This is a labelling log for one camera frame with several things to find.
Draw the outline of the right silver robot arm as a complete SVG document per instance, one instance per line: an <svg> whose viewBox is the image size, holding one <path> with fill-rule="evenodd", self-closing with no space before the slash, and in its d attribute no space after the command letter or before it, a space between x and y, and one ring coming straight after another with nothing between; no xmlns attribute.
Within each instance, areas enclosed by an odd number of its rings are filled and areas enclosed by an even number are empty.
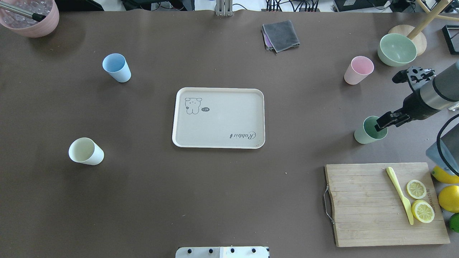
<svg viewBox="0 0 459 258"><path fill-rule="evenodd" d="M403 100L403 106L392 112L386 112L377 119L376 131L395 125L400 127L415 120L425 120L439 111L458 103L458 63L435 74L433 69L411 66L400 70L393 77L393 83L408 83L412 93ZM448 132L445 129L457 119L450 118L440 129L434 144L426 155L437 165L453 175L458 175L458 126Z"/></svg>

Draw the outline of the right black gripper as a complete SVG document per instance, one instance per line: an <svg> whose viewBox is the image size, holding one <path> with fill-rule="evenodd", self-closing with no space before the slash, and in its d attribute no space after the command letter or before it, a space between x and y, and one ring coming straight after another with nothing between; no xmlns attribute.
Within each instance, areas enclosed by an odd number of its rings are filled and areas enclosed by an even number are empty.
<svg viewBox="0 0 459 258"><path fill-rule="evenodd" d="M377 119L374 128L380 132L383 129L395 125L399 127L413 120L425 120L439 112L423 101L420 89L427 83L432 83L435 78L434 69L423 69L411 66L400 70L393 77L393 83L408 83L412 93L403 100L403 107L395 112L389 111Z"/></svg>

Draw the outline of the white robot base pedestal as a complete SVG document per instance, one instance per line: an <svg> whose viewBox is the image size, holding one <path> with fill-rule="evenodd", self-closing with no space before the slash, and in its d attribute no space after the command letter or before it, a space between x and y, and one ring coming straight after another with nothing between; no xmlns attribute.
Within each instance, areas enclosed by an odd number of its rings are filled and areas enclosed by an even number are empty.
<svg viewBox="0 0 459 258"><path fill-rule="evenodd" d="M268 247L182 247L177 249L176 258L269 258Z"/></svg>

